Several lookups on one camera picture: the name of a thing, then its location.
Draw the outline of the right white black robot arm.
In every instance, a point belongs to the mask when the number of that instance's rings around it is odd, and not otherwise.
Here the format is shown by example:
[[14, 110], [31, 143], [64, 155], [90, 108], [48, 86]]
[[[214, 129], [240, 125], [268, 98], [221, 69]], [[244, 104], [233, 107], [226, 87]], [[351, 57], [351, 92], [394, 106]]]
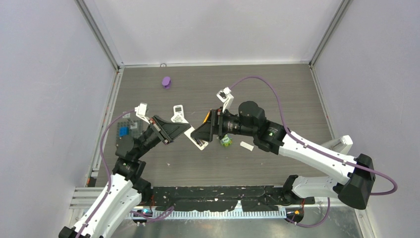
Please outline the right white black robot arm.
[[289, 176], [282, 191], [288, 203], [307, 197], [331, 197], [352, 208], [366, 209], [375, 182], [371, 157], [341, 154], [287, 132], [283, 125], [267, 120], [264, 109], [253, 101], [241, 103], [238, 112], [210, 110], [191, 137], [211, 142], [214, 135], [250, 136], [259, 149], [296, 159], [326, 174], [313, 178]]

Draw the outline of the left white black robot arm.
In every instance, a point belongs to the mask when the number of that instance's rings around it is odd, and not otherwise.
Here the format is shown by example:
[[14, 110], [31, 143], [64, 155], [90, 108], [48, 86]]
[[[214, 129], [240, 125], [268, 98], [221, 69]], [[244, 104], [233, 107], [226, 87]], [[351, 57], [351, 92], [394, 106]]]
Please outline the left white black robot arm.
[[151, 201], [151, 183], [141, 177], [146, 162], [140, 158], [160, 143], [173, 142], [191, 126], [158, 116], [149, 122], [139, 137], [124, 135], [118, 140], [109, 182], [80, 221], [62, 228], [60, 238], [109, 238], [135, 206]]

